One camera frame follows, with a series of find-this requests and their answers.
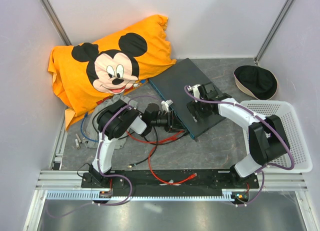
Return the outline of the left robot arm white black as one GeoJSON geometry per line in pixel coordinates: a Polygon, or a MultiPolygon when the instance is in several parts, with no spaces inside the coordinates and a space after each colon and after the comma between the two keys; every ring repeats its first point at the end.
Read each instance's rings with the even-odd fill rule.
{"type": "Polygon", "coordinates": [[[141,137],[148,135],[154,127],[163,127],[167,132],[184,131],[182,123],[170,110],[172,100],[161,102],[161,106],[150,103],[143,113],[119,99],[107,106],[97,117],[98,147],[96,156],[89,166],[92,182],[99,188],[110,182],[112,156],[117,141],[127,130],[132,130],[141,137]]]}

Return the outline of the dark grey network switch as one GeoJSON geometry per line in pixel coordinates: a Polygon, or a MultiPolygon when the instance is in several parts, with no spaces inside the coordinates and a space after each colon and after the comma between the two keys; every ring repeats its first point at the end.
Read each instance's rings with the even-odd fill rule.
{"type": "Polygon", "coordinates": [[[187,108],[187,104],[193,99],[187,95],[184,87],[203,85],[210,81],[189,58],[177,62],[161,74],[148,79],[149,84],[162,100],[173,101],[170,108],[189,131],[193,140],[225,119],[220,115],[213,114],[195,122],[187,108]]]}

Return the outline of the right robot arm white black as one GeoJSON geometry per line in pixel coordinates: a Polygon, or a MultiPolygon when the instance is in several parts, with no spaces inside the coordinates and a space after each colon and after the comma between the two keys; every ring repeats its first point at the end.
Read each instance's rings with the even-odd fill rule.
{"type": "Polygon", "coordinates": [[[283,155],[291,155],[283,123],[277,115],[265,116],[252,111],[229,94],[219,94],[211,82],[186,85],[184,91],[192,98],[187,107],[195,122],[219,115],[247,132],[249,153],[230,168],[229,182],[233,187],[242,187],[248,176],[273,165],[273,161],[283,155]]]}

